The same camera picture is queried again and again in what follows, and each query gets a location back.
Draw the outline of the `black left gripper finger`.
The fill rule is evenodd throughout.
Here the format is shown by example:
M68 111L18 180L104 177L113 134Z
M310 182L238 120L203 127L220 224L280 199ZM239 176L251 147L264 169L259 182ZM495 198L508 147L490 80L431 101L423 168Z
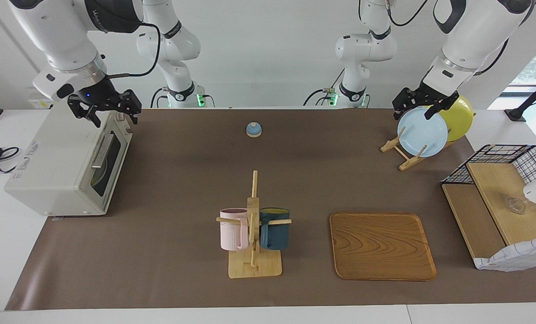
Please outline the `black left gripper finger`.
M459 94L457 91L455 91L451 96L444 98L440 101L435 101L435 103L431 105L425 113L425 119L430 120L435 114L439 113L440 111L450 109L455 103L455 101L458 100L458 98Z
M410 109L416 108L416 91L410 90L410 88L403 88L399 94L396 95L393 100L393 117L396 120L399 120L404 113Z

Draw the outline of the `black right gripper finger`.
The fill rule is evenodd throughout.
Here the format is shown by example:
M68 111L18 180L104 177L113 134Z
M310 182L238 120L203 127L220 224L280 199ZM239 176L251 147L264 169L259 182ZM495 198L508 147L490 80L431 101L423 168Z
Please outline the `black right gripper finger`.
M101 127L101 121L96 114L96 105L90 105L85 109L82 105L82 100L79 97L68 97L68 106L76 118L87 119L88 121L91 121L95 127Z
M117 112L124 113L130 117L133 124L138 123L138 115L142 111L142 104L133 90L126 90L112 100Z

